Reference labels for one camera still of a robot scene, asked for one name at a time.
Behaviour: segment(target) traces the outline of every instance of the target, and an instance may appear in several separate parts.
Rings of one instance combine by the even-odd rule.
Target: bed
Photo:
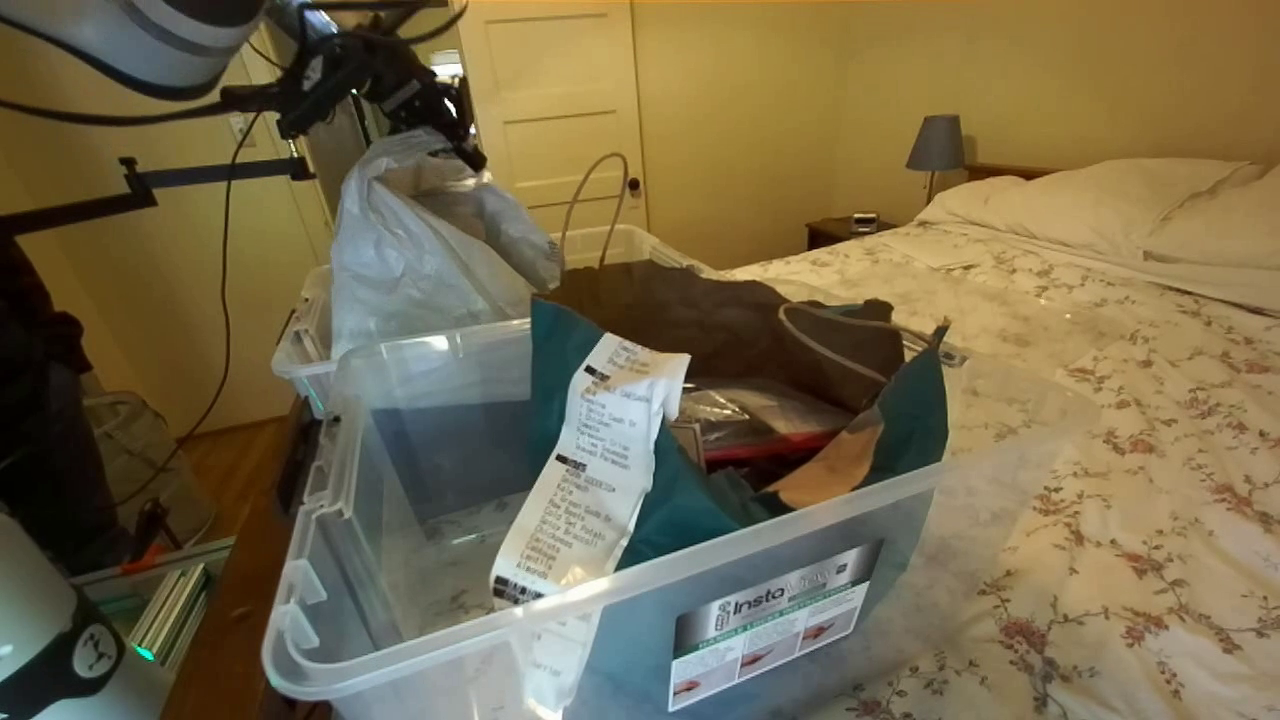
[[[729,275],[948,315],[1091,407],[956,631],[819,717],[1280,717],[1280,168],[984,175]]]

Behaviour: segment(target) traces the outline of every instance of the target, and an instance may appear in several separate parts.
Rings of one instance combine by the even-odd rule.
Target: receipt
[[[494,551],[498,603],[555,595],[617,570],[653,488],[654,432],[681,417],[684,373],[684,352],[598,336],[566,382],[561,439]],[[529,706],[544,717],[566,710],[592,635],[597,613],[583,613],[514,641]]]

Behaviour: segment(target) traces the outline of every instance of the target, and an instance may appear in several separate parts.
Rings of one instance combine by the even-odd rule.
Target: bin label
[[[804,564],[674,622],[667,713],[700,706],[855,628],[875,546]]]

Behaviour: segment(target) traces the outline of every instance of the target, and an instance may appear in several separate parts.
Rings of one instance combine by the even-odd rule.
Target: nightstand
[[[845,242],[865,242],[865,238],[875,238],[875,233],[888,233],[890,226],[885,219],[855,219],[855,218],[822,218],[822,219],[813,219],[804,226],[807,227],[807,249],[827,249],[827,245],[845,245]]]

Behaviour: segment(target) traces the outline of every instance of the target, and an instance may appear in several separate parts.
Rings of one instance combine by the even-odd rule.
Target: white pillow
[[[1241,160],[1133,156],[1014,186],[984,182],[984,188],[964,196],[944,193],[939,218],[964,218],[970,226],[1050,242],[1088,255],[1140,260],[1151,227],[1177,208],[1257,171],[1257,166]]]
[[[1179,263],[1280,269],[1280,166],[1185,203],[1144,251]]]

